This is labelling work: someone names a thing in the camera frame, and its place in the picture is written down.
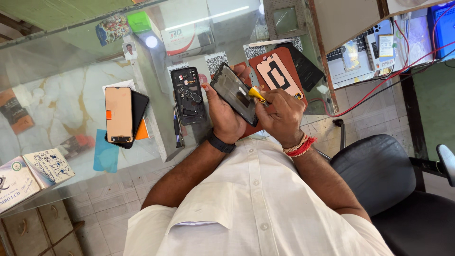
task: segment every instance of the green box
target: green box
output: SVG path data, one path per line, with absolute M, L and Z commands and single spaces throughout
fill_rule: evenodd
M 141 34 L 152 30 L 150 18 L 144 11 L 126 16 L 131 29 L 135 34 Z

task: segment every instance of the shirt pocket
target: shirt pocket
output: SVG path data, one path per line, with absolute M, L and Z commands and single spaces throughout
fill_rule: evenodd
M 219 223 L 231 230 L 233 187 L 231 182 L 207 182 L 194 187 L 177 208 L 165 234 L 175 225 Z

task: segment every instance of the glass table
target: glass table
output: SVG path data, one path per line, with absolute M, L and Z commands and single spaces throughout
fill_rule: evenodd
M 304 55 L 321 70 L 323 65 L 308 4 L 304 3 L 308 34 L 300 36 Z M 191 10 L 186 15 L 182 10 Z M 96 25 L 115 14 L 145 12 L 152 30 L 124 36 L 101 46 Z M 208 47 L 169 56 L 162 34 L 205 22 L 212 34 Z M 207 122 L 186 126 L 185 148 L 175 148 L 172 83 L 168 67 L 187 62 L 210 81 L 205 62 L 208 54 L 225 52 L 228 63 L 248 63 L 243 45 L 268 40 L 262 1 L 217 0 L 146 1 L 53 31 L 42 31 L 0 45 L 0 91 L 12 88 L 34 125 L 15 134 L 8 119 L 0 115 L 2 147 L 0 164 L 18 155 L 55 148 L 72 137 L 96 139 L 97 129 L 106 129 L 102 86 L 133 80 L 138 92 L 149 96 L 144 120 L 149 138 L 137 140 L 131 149 L 120 148 L 117 171 L 93 169 L 95 147 L 68 159 L 76 176 L 15 212 L 95 190 L 131 177 L 174 166 L 204 139 Z M 135 42 L 137 59 L 126 60 L 122 44 Z M 252 84 L 258 85 L 251 74 Z M 317 87 L 328 88 L 322 79 Z M 207 99 L 204 102 L 208 109 Z M 328 111 L 337 109 L 329 90 L 305 92 L 306 98 L 322 98 Z M 308 115 L 325 114 L 321 103 L 310 104 Z M 255 138 L 264 138 L 259 132 Z

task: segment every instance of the laptop keyboard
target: laptop keyboard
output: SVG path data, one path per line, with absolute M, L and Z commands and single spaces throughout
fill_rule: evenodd
M 365 33 L 360 34 L 356 38 L 352 39 L 352 41 L 355 41 L 357 43 L 358 52 L 367 50 L 366 43 L 365 43 L 365 36 L 373 34 L 373 33 L 374 33 L 373 28 L 370 28 Z M 341 46 L 341 47 L 335 49 L 333 52 L 327 54 L 327 61 L 333 61 L 333 60 L 343 57 L 343 53 L 345 51 L 346 51 L 346 48 L 344 46 Z

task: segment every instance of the blue plastic sheet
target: blue plastic sheet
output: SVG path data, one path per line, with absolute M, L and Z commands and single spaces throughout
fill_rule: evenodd
M 93 169 L 95 171 L 117 172 L 119 147 L 104 140 L 106 130 L 96 130 L 95 157 Z

